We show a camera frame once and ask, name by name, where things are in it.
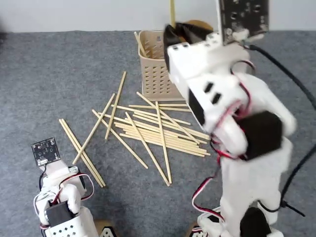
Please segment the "white wall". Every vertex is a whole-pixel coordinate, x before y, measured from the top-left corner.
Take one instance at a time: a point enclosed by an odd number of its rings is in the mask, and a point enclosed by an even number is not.
[[[176,19],[217,25],[215,0],[175,0]],[[270,0],[272,30],[316,30],[316,0]],[[7,32],[160,30],[169,0],[0,0]]]

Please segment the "white plastic body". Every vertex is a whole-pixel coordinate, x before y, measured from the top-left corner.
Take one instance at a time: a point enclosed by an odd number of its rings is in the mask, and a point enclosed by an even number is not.
[[[296,119],[262,80],[246,73],[246,64],[237,64],[234,67],[235,76],[231,75],[232,63],[248,60],[249,54],[237,44],[222,46],[220,35],[212,33],[206,41],[193,45],[182,43],[177,47],[171,46],[168,55],[171,81],[187,103],[191,90],[204,112],[205,123],[200,124],[202,129],[208,134],[215,134],[222,143],[222,149],[232,155],[245,153],[248,143],[244,132],[231,115],[225,116],[219,127],[216,125],[234,101],[246,106],[248,97],[239,82],[251,95],[250,115],[267,110],[282,121],[283,142],[280,149],[248,162],[222,159],[223,195],[220,205],[224,225],[205,218],[198,219],[199,225],[211,237],[239,237],[240,221],[254,201],[260,200],[269,209],[279,206],[280,176],[288,169],[292,151],[292,144],[286,137],[295,131]],[[205,93],[210,82],[212,89]],[[216,92],[222,96],[213,105],[211,98]],[[277,212],[263,212],[270,225],[277,221]],[[279,236],[282,233],[274,230],[270,237]]]
[[[47,237],[99,237],[91,212],[84,206],[77,217],[47,229],[45,234]]]
[[[47,165],[47,176],[43,178],[42,190],[35,203],[42,225],[49,224],[45,211],[49,207],[48,202],[53,201],[58,193],[59,183],[65,178],[77,174],[78,171],[76,166],[68,168],[62,160]],[[59,199],[61,202],[68,201],[69,210],[77,214],[81,207],[81,198],[85,192],[86,189],[82,186],[80,178],[76,177],[62,184]]]

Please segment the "pile of chopsticks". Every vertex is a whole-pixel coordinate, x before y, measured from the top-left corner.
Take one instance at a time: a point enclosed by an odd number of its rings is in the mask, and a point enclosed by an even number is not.
[[[157,101],[152,103],[142,94],[137,92],[137,95],[141,97],[145,102],[148,103],[148,106],[141,106],[141,105],[130,105],[129,107],[119,106],[119,97],[122,90],[122,86],[126,77],[126,72],[124,72],[123,77],[121,79],[121,83],[118,89],[118,94],[116,96],[114,104],[112,101],[114,99],[115,94],[112,95],[110,100],[107,102],[104,110],[102,112],[96,112],[92,110],[94,115],[98,118],[95,126],[93,127],[92,131],[88,135],[86,141],[81,146],[72,131],[70,130],[69,126],[66,124],[64,119],[60,119],[59,122],[63,126],[66,134],[68,135],[69,139],[71,140],[72,144],[74,145],[76,151],[78,152],[76,158],[73,161],[75,164],[79,158],[83,160],[85,165],[90,170],[93,177],[96,179],[98,184],[101,187],[105,187],[105,183],[93,166],[91,160],[89,159],[88,155],[84,151],[88,142],[90,141],[93,133],[97,129],[100,123],[103,123],[107,127],[105,139],[108,138],[110,132],[129,150],[129,152],[134,156],[134,158],[141,163],[143,167],[148,169],[146,163],[141,159],[133,149],[123,140],[124,138],[131,138],[135,140],[139,140],[143,143],[145,149],[147,150],[149,156],[151,157],[152,161],[154,162],[156,168],[158,169],[160,175],[162,176],[163,180],[165,181],[167,186],[170,186],[172,183],[171,177],[171,170],[168,160],[167,148],[174,149],[177,151],[181,151],[184,153],[188,153],[191,155],[204,157],[209,156],[210,153],[207,150],[202,149],[199,147],[200,144],[207,144],[209,140],[209,136],[184,127],[184,125],[191,125],[186,121],[182,121],[179,119],[171,118],[167,115],[164,111],[180,111],[180,112],[190,112],[189,109],[183,108],[187,107],[186,104],[159,104]],[[112,107],[112,113],[106,114],[109,107]],[[155,113],[149,113],[147,111],[138,110],[138,109],[153,109]],[[118,118],[115,116],[116,109],[125,110],[125,118]],[[129,115],[128,112],[133,112],[133,119]],[[112,129],[112,124],[116,128],[122,129],[124,133],[117,134]],[[165,165],[167,169],[167,177],[164,174],[161,166],[157,162],[156,157],[150,150],[148,143],[155,144],[163,147],[163,155],[165,158]]]

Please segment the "beige plastic basket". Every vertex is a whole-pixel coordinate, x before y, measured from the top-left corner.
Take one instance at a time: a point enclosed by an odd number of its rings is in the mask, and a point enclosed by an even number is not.
[[[138,47],[138,55],[142,70],[142,93],[152,101],[184,100],[177,87],[169,80],[168,70],[163,56],[163,32],[141,31],[140,42],[147,57]]]

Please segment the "ventilation holes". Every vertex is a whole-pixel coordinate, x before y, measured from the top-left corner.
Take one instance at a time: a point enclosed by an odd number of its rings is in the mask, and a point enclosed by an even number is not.
[[[214,98],[213,98],[213,100],[212,100],[212,104],[218,103],[218,101],[219,101],[219,99],[220,99],[221,97],[222,97],[221,94],[216,93],[215,96],[214,96]]]
[[[213,85],[214,85],[213,83],[210,83],[210,82],[209,82],[209,83],[207,84],[206,88],[204,89],[204,92],[205,92],[205,93],[210,92],[210,90],[212,89]]]

